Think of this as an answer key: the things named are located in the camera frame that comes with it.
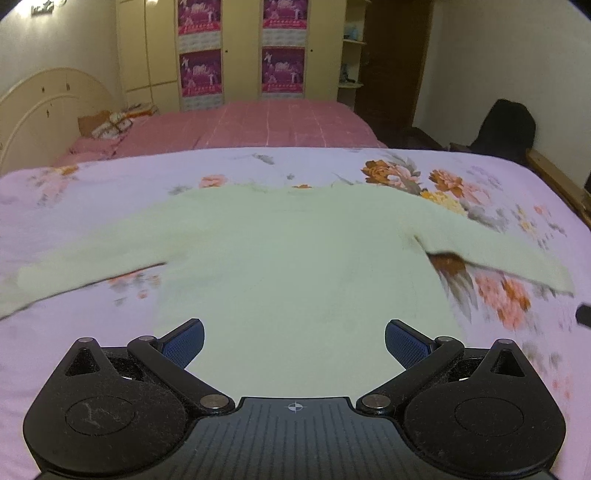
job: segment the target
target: pink blanket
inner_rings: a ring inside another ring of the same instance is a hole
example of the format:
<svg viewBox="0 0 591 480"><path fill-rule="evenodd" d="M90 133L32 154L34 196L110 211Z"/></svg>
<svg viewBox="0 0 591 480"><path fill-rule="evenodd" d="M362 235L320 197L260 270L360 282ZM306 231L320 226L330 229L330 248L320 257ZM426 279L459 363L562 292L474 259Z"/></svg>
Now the pink blanket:
<svg viewBox="0 0 591 480"><path fill-rule="evenodd" d="M384 144L341 103L265 100L153 116L134 125L111 158L227 147L380 148Z"/></svg>
<svg viewBox="0 0 591 480"><path fill-rule="evenodd" d="M342 103L265 100L221 108L196 148L225 147L380 148L384 144Z"/></svg>

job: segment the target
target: metal screw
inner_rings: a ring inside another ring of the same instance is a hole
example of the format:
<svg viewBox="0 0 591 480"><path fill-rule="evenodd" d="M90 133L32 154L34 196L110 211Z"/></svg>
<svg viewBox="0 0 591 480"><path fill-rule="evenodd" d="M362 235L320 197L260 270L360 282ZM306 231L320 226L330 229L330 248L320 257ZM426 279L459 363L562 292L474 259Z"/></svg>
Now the metal screw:
<svg viewBox="0 0 591 480"><path fill-rule="evenodd" d="M205 395L201 399L201 405L203 405L205 408L211 408L212 410L224 408L229 403L230 399L227 396L219 395L217 393Z"/></svg>
<svg viewBox="0 0 591 480"><path fill-rule="evenodd" d="M390 399L386 395L374 393L364 396L363 400L361 400L361 403L367 408L379 410L380 408L386 408L388 405L390 405Z"/></svg>

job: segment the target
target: white headboard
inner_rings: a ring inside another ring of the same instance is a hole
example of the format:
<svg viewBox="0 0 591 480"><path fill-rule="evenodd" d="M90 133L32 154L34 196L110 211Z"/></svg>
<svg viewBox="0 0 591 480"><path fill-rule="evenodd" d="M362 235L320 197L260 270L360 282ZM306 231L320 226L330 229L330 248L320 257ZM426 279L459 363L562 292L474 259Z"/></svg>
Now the white headboard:
<svg viewBox="0 0 591 480"><path fill-rule="evenodd" d="M118 107L80 70L44 70L22 80L0 98L0 175L50 165L80 136L78 117Z"/></svg>

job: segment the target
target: poster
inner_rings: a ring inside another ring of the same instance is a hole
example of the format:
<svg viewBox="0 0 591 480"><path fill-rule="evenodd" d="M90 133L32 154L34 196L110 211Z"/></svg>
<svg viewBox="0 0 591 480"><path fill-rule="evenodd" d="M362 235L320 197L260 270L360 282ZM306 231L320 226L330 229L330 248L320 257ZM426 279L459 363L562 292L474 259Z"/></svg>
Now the poster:
<svg viewBox="0 0 591 480"><path fill-rule="evenodd" d="M222 0L178 0L178 50L222 46Z"/></svg>
<svg viewBox="0 0 591 480"><path fill-rule="evenodd" d="M264 0L263 46L306 45L309 0Z"/></svg>
<svg viewBox="0 0 591 480"><path fill-rule="evenodd" d="M220 106L222 95L222 51L205 50L179 55L183 110Z"/></svg>
<svg viewBox="0 0 591 480"><path fill-rule="evenodd" d="M302 98L304 93L303 48L262 49L263 98Z"/></svg>

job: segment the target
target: black chair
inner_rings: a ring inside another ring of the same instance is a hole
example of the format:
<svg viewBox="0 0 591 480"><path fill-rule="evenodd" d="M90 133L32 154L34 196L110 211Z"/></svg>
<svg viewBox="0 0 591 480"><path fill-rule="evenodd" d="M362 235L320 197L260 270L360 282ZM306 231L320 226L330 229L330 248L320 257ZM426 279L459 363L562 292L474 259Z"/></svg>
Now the black chair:
<svg viewBox="0 0 591 480"><path fill-rule="evenodd" d="M525 153L534 146L535 120L525 105L499 99L484 119L478 137L465 147L450 144L450 151L490 155L527 166Z"/></svg>

